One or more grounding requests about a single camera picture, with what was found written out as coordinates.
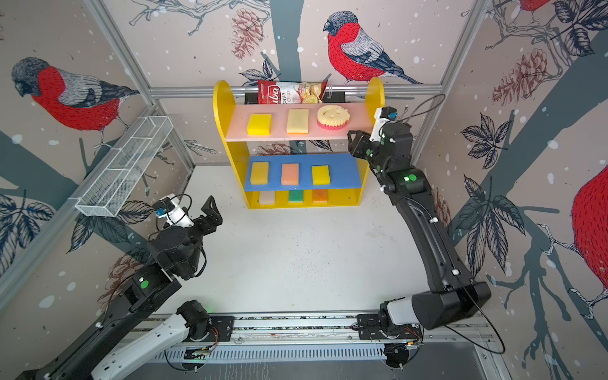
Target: sponge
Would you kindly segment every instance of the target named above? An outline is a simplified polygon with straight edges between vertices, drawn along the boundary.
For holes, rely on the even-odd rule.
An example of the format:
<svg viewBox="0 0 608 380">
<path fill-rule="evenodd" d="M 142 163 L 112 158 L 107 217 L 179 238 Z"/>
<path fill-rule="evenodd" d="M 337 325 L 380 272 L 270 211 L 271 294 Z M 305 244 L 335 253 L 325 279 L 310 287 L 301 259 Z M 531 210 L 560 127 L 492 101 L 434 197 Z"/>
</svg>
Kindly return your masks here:
<svg viewBox="0 0 608 380">
<path fill-rule="evenodd" d="M 247 133 L 254 136 L 268 136 L 271 123 L 272 114 L 251 114 L 249 124 L 247 124 Z"/>
<path fill-rule="evenodd" d="M 329 185 L 330 168 L 327 165 L 313 166 L 313 185 Z"/>
<path fill-rule="evenodd" d="M 313 190 L 313 203 L 327 203 L 328 195 L 326 188 Z"/>
<path fill-rule="evenodd" d="M 258 202 L 262 205 L 274 204 L 274 192 L 260 192 L 260 199 Z"/>
<path fill-rule="evenodd" d="M 308 110 L 290 109 L 287 115 L 287 133 L 308 134 Z"/>
<path fill-rule="evenodd" d="M 268 185 L 268 168 L 270 167 L 270 163 L 268 161 L 264 162 L 254 162 L 251 165 L 251 176 L 249 176 L 249 181 L 252 185 Z"/>
<path fill-rule="evenodd" d="M 304 190 L 290 190 L 289 203 L 304 203 Z"/>
<path fill-rule="evenodd" d="M 283 164 L 281 185 L 298 186 L 300 184 L 300 164 Z"/>
</svg>

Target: yellow shelf bottom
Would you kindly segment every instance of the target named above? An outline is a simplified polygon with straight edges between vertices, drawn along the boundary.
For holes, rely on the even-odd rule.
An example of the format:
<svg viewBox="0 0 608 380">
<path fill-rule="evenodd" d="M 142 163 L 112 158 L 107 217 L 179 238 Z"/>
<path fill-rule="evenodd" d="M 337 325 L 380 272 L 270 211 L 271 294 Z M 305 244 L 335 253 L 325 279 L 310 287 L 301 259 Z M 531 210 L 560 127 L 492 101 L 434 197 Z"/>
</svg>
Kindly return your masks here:
<svg viewBox="0 0 608 380">
<path fill-rule="evenodd" d="M 304 190 L 304 202 L 294 203 L 289 202 L 289 191 L 275 192 L 274 204 L 261 205 L 258 202 L 260 192 L 245 192 L 249 205 L 252 210 L 257 209 L 298 209 L 302 207 L 343 207 L 356 206 L 357 194 L 361 192 L 360 188 L 331 188 L 328 190 L 327 203 L 313 203 L 313 191 Z"/>
</svg>

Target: blue shelf board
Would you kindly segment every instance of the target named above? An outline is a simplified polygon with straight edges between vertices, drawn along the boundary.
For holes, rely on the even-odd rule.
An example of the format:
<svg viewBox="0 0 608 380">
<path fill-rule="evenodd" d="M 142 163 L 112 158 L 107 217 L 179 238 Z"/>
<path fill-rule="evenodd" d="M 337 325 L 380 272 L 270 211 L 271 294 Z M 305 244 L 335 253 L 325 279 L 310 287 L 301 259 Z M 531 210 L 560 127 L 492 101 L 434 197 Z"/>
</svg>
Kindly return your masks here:
<svg viewBox="0 0 608 380">
<path fill-rule="evenodd" d="M 252 185 L 250 181 L 251 165 L 254 162 L 270 163 L 268 184 Z M 298 186 L 281 185 L 283 164 L 300 164 L 300 184 Z M 313 166 L 327 165 L 330 169 L 329 185 L 313 185 Z M 348 153 L 327 154 L 291 154 L 288 156 L 252 156 L 247 169 L 246 192 L 267 192 L 271 190 L 308 190 L 317 188 L 361 188 L 361 177 L 357 159 Z"/>
</svg>

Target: robotic arm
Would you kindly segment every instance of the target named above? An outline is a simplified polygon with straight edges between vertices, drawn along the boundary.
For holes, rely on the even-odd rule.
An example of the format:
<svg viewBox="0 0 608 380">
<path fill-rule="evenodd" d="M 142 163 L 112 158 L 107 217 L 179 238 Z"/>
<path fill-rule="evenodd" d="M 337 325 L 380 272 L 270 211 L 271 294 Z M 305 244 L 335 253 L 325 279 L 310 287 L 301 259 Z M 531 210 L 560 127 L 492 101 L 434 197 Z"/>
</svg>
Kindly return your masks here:
<svg viewBox="0 0 608 380">
<path fill-rule="evenodd" d="M 439 223 L 432 190 L 424 173 L 411 163 L 411 126 L 396 119 L 395 108 L 376 112 L 371 134 L 348 132 L 348 151 L 365 159 L 381 190 L 406 222 L 427 273 L 430 290 L 411 297 L 384 302 L 379 320 L 389 330 L 406 323 L 427 329 L 471 317 L 490 298 L 486 282 L 474 280 L 449 242 Z"/>
<path fill-rule="evenodd" d="M 128 352 L 121 353 L 120 363 L 112 361 L 112 355 L 106 357 L 129 331 L 181 288 L 176 275 L 188 280 L 205 268 L 206 259 L 195 275 L 200 254 L 205 257 L 203 236 L 222 224 L 215 200 L 210 196 L 201 209 L 203 215 L 191 220 L 187 216 L 188 210 L 180 209 L 179 204 L 173 202 L 174 198 L 170 195 L 154 205 L 157 215 L 167 217 L 168 227 L 156 233 L 156 238 L 148 243 L 151 262 L 125 281 L 120 294 L 110 301 L 106 312 L 72 345 L 45 367 L 21 373 L 19 380 L 92 379 L 92 374 L 95 380 L 122 379 L 158 350 L 186 337 L 202 340 L 209 333 L 211 327 L 207 311 L 197 301 L 189 301 L 154 330 L 155 334 L 147 334 L 134 341 L 127 346 L 129 350 L 125 347 L 123 350 Z M 137 348 L 137 352 L 133 353 L 133 348 Z"/>
</svg>

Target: bird's wing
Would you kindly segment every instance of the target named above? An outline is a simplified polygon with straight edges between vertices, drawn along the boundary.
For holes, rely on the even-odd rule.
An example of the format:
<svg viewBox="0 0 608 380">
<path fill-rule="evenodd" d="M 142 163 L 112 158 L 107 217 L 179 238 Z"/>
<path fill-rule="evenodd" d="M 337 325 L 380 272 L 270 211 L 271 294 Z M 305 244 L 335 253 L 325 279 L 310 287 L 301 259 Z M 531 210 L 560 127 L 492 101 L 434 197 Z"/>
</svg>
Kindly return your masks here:
<svg viewBox="0 0 608 380">
<path fill-rule="evenodd" d="M 363 28 L 359 28 L 359 34 L 353 42 L 347 42 L 340 45 L 340 48 L 353 61 L 369 66 L 369 63 L 374 62 L 384 53 L 384 48 L 379 42 L 374 41 Z"/>
<path fill-rule="evenodd" d="M 66 85 L 66 89 L 59 96 L 61 104 L 76 108 L 90 108 L 99 104 L 102 87 L 98 78 L 72 74 L 61 69 L 57 71 Z"/>
</svg>

